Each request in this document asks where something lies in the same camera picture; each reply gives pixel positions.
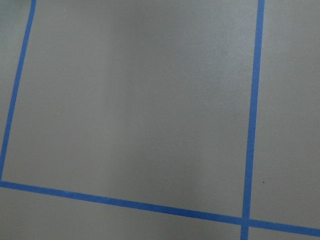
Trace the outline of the blue tape line lengthwise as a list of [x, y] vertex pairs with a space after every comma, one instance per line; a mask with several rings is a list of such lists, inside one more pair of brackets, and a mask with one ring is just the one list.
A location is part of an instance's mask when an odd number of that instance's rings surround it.
[[262, 42], [263, 42], [264, 12], [265, 12], [265, 1], [259, 0], [257, 2], [257, 13], [256, 13], [249, 119], [248, 119], [248, 132], [247, 132], [247, 144], [246, 144], [246, 159], [245, 159], [242, 215], [241, 215], [241, 228], [240, 228], [241, 240], [247, 240], [249, 238], [249, 227], [250, 227], [249, 222], [250, 222], [250, 214], [251, 214], [252, 182], [253, 182], [255, 138], [256, 138], [260, 69], [261, 69]]

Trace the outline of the blue tape line crosswise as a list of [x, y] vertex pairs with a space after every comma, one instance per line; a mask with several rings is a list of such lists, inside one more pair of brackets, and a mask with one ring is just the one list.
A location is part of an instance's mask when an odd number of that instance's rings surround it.
[[97, 203], [103, 205], [111, 205], [122, 208], [129, 208], [135, 210], [149, 211], [154, 213], [161, 213], [173, 216], [187, 217], [192, 219], [206, 220], [212, 222], [219, 222], [231, 225], [244, 225], [247, 228], [265, 229], [270, 231], [278, 231], [283, 233], [298, 234], [304, 236], [319, 237], [320, 230], [318, 228], [303, 227], [297, 225], [269, 222], [255, 219], [242, 219], [241, 217], [229, 216], [223, 214], [216, 214], [210, 212], [202, 212], [196, 210], [189, 210], [177, 207], [169, 207], [157, 204], [143, 203], [137, 201], [109, 198], [98, 195], [90, 195], [85, 193], [78, 193], [72, 191], [65, 191], [60, 189], [46, 188], [34, 185], [27, 185], [22, 183], [1, 181], [1, 188], [10, 190], [17, 190], [35, 194], [42, 194], [66, 199], [73, 199], [78, 201], [85, 201], [90, 203]]

